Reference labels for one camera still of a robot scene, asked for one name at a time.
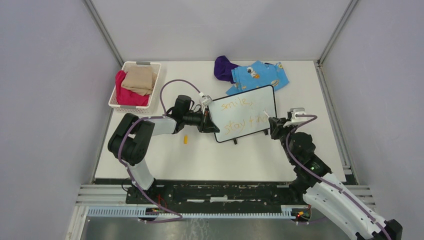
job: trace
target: purple cloth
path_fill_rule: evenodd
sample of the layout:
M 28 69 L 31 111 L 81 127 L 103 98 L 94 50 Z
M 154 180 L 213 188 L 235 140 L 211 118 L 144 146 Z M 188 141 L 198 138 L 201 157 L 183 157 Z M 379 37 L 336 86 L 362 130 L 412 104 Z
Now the purple cloth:
M 231 70 L 237 67 L 239 67 L 239 65 L 231 63 L 226 56 L 219 56 L 215 60 L 215 67 L 213 68 L 213 74 L 219 80 L 227 81 L 234 84 Z

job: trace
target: clothing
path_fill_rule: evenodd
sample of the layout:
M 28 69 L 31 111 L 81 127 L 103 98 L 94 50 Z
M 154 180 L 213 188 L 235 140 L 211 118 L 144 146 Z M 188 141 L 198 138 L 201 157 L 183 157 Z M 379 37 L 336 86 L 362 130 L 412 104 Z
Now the clothing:
M 256 61 L 250 66 L 239 66 L 231 73 L 235 84 L 226 92 L 227 95 L 266 85 L 272 85 L 277 91 L 289 83 L 281 62 L 273 65 Z
M 132 66 L 128 69 L 121 86 L 142 96 L 152 94 L 157 76 L 151 66 Z
M 219 56 L 215 60 L 215 67 L 213 68 L 213 74 L 218 80 L 227 81 L 234 84 L 233 76 L 231 71 L 239 65 L 231 63 L 226 56 Z
M 130 106 L 147 106 L 149 104 L 150 95 L 140 95 L 128 89 L 125 89 L 122 86 L 122 82 L 126 78 L 126 73 L 124 71 L 119 71 L 115 76 L 115 86 L 116 86 L 116 101 L 120 105 L 130 105 Z

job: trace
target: marker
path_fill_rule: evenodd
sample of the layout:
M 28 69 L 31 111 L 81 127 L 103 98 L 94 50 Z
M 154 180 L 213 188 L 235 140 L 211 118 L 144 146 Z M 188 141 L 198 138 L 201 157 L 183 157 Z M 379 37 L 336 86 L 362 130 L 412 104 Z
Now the marker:
M 270 118 L 270 115 L 268 115 L 268 113 L 265 111 L 265 110 L 263 110 L 263 113 L 268 117 L 268 118 Z

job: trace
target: black base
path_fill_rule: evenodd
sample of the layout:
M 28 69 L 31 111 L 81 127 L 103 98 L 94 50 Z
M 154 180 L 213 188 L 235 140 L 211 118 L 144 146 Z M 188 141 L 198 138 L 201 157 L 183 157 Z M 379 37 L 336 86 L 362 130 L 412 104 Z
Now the black base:
M 391 240 L 401 240 L 403 231 L 403 227 L 401 226 L 401 224 L 394 219 L 386 221 L 384 223 L 386 224 L 384 229 L 390 235 Z M 374 232 L 374 237 L 371 239 L 365 239 L 358 233 L 357 235 L 357 240 L 387 240 L 386 235 L 384 235 L 382 231 L 380 231 L 379 233 Z
M 306 205 L 296 199 L 289 182 L 228 182 L 155 180 L 146 193 L 179 213 L 281 213 L 281 205 Z M 214 201 L 226 196 L 233 202 Z M 150 204 L 134 186 L 128 189 L 125 203 Z

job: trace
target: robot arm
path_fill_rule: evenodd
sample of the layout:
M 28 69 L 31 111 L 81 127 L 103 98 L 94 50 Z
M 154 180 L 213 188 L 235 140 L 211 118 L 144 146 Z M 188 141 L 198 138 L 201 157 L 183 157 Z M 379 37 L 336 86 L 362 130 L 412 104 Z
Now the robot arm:
M 296 132 L 307 123 L 303 108 L 294 108 L 287 118 L 270 117 L 271 138 L 280 140 L 297 178 L 290 184 L 293 194 L 314 206 L 351 240 L 400 240 L 402 226 L 394 219 L 386 221 L 352 194 L 315 155 L 312 136 Z
M 166 116 L 152 116 L 140 120 L 138 116 L 127 113 L 122 118 L 115 132 L 107 144 L 107 149 L 118 158 L 119 149 L 125 134 L 137 121 L 139 123 L 131 130 L 135 137 L 127 137 L 121 150 L 121 160 L 134 180 L 143 190 L 148 190 L 155 181 L 145 161 L 147 149 L 152 136 L 162 134 L 176 134 L 185 125 L 197 126 L 200 133 L 219 133 L 219 128 L 212 122 L 209 110 L 201 107 L 198 111 L 190 110 L 192 99 L 179 95 L 175 105 L 170 108 Z
M 176 134 L 185 125 L 197 126 L 200 133 L 219 132 L 207 108 L 201 106 L 195 112 L 190 110 L 190 105 L 191 98 L 180 95 L 166 116 L 138 118 L 127 113 L 110 138 L 108 150 L 117 159 L 120 154 L 121 163 L 141 189 L 148 190 L 155 181 L 145 161 L 152 136 Z M 289 162 L 295 166 L 297 178 L 289 185 L 294 198 L 317 208 L 351 240 L 400 240 L 402 226 L 394 219 L 386 221 L 356 198 L 315 155 L 312 136 L 296 132 L 298 127 L 310 122 L 307 117 L 304 109 L 295 108 L 287 118 L 269 118 L 271 138 L 280 140 Z M 133 138 L 126 137 L 129 129 Z

